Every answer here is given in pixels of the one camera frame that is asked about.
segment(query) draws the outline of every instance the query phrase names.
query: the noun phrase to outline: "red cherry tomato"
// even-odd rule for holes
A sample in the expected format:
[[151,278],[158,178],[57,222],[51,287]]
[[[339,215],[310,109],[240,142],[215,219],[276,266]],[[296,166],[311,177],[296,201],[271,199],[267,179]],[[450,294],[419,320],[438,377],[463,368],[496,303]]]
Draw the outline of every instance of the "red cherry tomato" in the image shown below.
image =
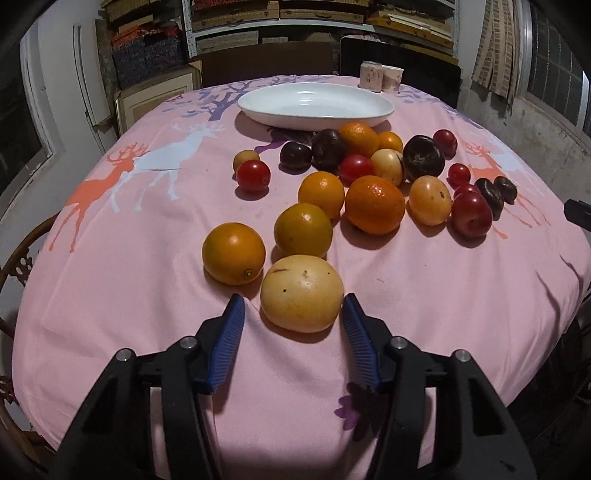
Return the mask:
[[447,171],[447,181],[452,189],[470,183],[470,169],[461,163],[454,163]]
[[433,141],[441,149],[446,160],[456,156],[457,138],[449,130],[437,130],[433,135]]
[[236,170],[236,181],[248,192],[261,192],[269,186],[271,170],[260,160],[248,160]]
[[339,174],[344,181],[353,183],[360,177],[373,175],[374,165],[362,155],[347,155],[340,165]]
[[478,187],[476,185],[470,185],[469,183],[464,183],[453,191],[453,197],[456,198],[459,194],[467,193],[467,192],[480,193],[480,190],[478,189]]

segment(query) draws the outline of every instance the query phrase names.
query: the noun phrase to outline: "orange deer print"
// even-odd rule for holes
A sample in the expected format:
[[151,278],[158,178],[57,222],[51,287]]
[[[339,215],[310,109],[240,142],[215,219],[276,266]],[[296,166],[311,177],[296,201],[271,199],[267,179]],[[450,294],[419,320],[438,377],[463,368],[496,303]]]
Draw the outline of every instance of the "orange deer print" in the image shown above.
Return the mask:
[[[486,160],[486,163],[488,163],[488,166],[485,168],[480,168],[480,167],[474,167],[474,166],[470,166],[470,169],[472,171],[472,177],[474,179],[481,179],[481,178],[485,178],[485,179],[489,179],[490,181],[494,181],[495,178],[497,178],[498,176],[506,176],[505,173],[501,170],[501,166],[495,161],[494,158],[492,158],[491,156],[491,152],[489,150],[487,150],[486,148],[484,148],[481,145],[476,145],[476,144],[471,144],[468,142],[462,142],[464,144],[464,146],[466,147],[466,151],[471,154],[471,155],[476,155],[480,158],[484,158]],[[530,206],[533,207],[534,209],[536,209],[538,211],[538,213],[542,216],[542,218],[544,219],[543,221],[546,222],[548,225],[550,224],[549,221],[546,219],[546,217],[544,216],[544,214],[542,213],[542,211],[536,207],[531,201],[530,199],[528,199],[527,197],[525,197],[523,194],[518,193],[517,194],[517,198],[515,199],[515,202],[520,205],[531,217],[531,219],[538,225],[541,226],[542,224],[540,223],[540,221],[538,221],[538,219],[534,216],[533,213],[531,213],[531,211],[529,210],[529,208],[525,205],[526,203]],[[509,211],[509,209],[507,208],[507,204],[505,204],[505,211],[508,212],[511,216],[513,216],[515,219],[517,219],[522,225],[525,225],[529,228],[532,228],[532,224],[527,222],[526,220],[523,220],[523,218],[517,216],[516,214],[514,214],[513,212]],[[495,233],[497,235],[499,235],[503,240],[507,239],[507,235],[504,234],[503,232],[499,231],[496,227],[493,227]]]
[[74,238],[70,244],[70,253],[74,252],[76,248],[76,239],[78,238],[78,232],[80,231],[80,225],[82,224],[82,220],[84,220],[88,208],[90,208],[95,201],[100,199],[107,190],[116,185],[124,172],[131,171],[134,167],[134,159],[144,155],[147,150],[148,148],[143,145],[138,147],[136,142],[129,147],[119,150],[119,155],[116,158],[111,158],[111,156],[108,155],[106,160],[113,165],[113,170],[111,170],[104,179],[85,180],[78,185],[78,188],[66,203],[66,206],[73,205],[74,208],[68,213],[66,218],[63,219],[55,237],[49,245],[49,251],[53,250],[53,246],[56,243],[57,237],[61,233],[61,229],[64,228],[64,225],[71,217],[77,214],[78,217],[76,218]]

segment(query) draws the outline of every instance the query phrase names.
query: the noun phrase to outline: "deer print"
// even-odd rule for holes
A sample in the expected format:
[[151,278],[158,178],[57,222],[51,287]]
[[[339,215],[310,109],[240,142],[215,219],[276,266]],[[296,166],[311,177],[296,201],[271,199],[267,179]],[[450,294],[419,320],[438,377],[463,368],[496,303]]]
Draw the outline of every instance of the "deer print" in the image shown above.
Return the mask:
[[[471,144],[468,142],[462,142],[462,143],[466,147],[466,151],[469,154],[476,155],[480,158],[484,158],[486,160],[486,163],[488,163],[488,166],[485,168],[470,166],[470,169],[472,170],[473,178],[475,178],[475,179],[486,178],[486,179],[489,179],[490,181],[494,181],[494,179],[500,175],[506,176],[505,173],[501,170],[501,166],[495,161],[494,158],[492,158],[491,152],[489,150],[487,150],[486,148],[484,148],[481,145]],[[543,218],[542,221],[544,221],[546,224],[550,225],[549,221],[546,219],[546,217],[544,216],[542,211],[538,207],[536,207],[530,201],[530,199],[525,197],[523,194],[518,193],[517,198],[515,199],[515,202],[518,205],[520,205],[529,214],[529,216],[531,217],[531,220],[533,220],[533,222],[535,222],[538,226],[541,226],[542,223],[540,223],[540,221],[535,217],[535,215],[533,213],[531,213],[528,206],[536,209],[537,212]],[[511,216],[513,216],[515,219],[517,219],[517,221],[519,221],[522,225],[525,225],[529,228],[533,227],[530,222],[524,220],[523,218],[520,218],[519,216],[517,216],[513,212],[510,212],[509,209],[507,208],[506,204],[505,204],[505,210]],[[495,230],[496,234],[499,235],[502,239],[507,238],[507,236],[504,233],[500,232],[498,229],[496,229],[496,227],[494,228],[494,230]]]
[[161,178],[168,175],[168,197],[171,200],[178,200],[178,195],[174,190],[174,184],[177,181],[178,170],[185,160],[189,159],[201,146],[201,141],[205,137],[215,138],[215,132],[223,130],[221,125],[200,124],[193,125],[188,130],[182,129],[177,124],[173,128],[188,132],[189,134],[180,142],[174,142],[164,147],[147,152],[145,155],[134,159],[134,166],[131,170],[121,175],[117,185],[111,190],[111,205],[114,212],[119,212],[119,205],[116,201],[119,189],[139,173],[155,173],[155,177],[150,184],[141,192],[135,210],[142,209],[142,199],[146,190],[154,187]]
[[74,238],[70,244],[70,253],[74,252],[74,249],[76,248],[76,239],[78,238],[78,232],[80,231],[80,225],[82,224],[82,220],[84,220],[84,216],[86,215],[88,208],[90,208],[90,205],[100,199],[107,190],[113,187],[113,185],[117,184],[121,175],[129,172],[134,167],[134,159],[144,155],[146,152],[147,147],[143,145],[138,147],[138,143],[136,142],[129,147],[119,150],[117,158],[111,158],[110,155],[107,155],[106,160],[113,165],[113,170],[111,170],[104,179],[85,180],[78,185],[78,188],[66,203],[66,206],[73,205],[74,208],[68,213],[66,218],[63,219],[55,237],[49,245],[49,251],[53,250],[53,246],[56,243],[61,230],[64,228],[64,225],[71,217],[77,214],[78,217],[76,218]]

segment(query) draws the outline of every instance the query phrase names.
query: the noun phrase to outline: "table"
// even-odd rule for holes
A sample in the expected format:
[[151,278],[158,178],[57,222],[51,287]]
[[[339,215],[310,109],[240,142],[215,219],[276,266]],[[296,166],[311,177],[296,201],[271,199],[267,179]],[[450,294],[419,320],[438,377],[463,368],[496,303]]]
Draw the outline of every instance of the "table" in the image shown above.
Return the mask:
[[[257,124],[236,100],[263,85],[302,80],[358,81],[273,77],[173,98],[135,124],[67,202],[25,289],[13,357],[21,406],[54,447],[115,351],[163,350],[219,315],[237,291],[247,305],[241,344],[230,381],[206,406],[224,478],[364,478],[383,409],[359,386],[340,324],[318,335],[283,335],[261,319],[260,279],[221,286],[201,259],[207,233],[230,221],[260,233],[265,269],[278,258],[273,224],[297,201],[306,175],[278,169],[280,147],[288,137],[310,136]],[[591,277],[591,249],[565,220],[561,201],[491,133],[409,86],[390,98],[396,111],[377,130],[406,141],[448,128],[460,140],[456,161],[470,165],[474,178],[506,174],[519,197],[470,247],[408,215],[386,237],[366,236],[342,219],[328,262],[367,314],[425,351],[467,349],[509,403],[572,320]],[[232,159],[246,148],[271,168],[264,197],[235,191]],[[433,447],[430,417],[423,463]],[[158,473],[166,477],[156,407],[154,435]]]

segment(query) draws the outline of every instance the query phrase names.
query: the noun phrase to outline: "white oval plate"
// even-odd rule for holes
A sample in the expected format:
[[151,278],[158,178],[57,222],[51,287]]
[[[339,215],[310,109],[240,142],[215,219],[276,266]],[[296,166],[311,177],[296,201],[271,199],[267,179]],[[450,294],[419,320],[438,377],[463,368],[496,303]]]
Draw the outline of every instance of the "white oval plate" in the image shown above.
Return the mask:
[[394,112],[384,95],[333,83],[284,83],[248,92],[238,106],[254,121],[270,127],[318,132],[352,121],[370,127]]

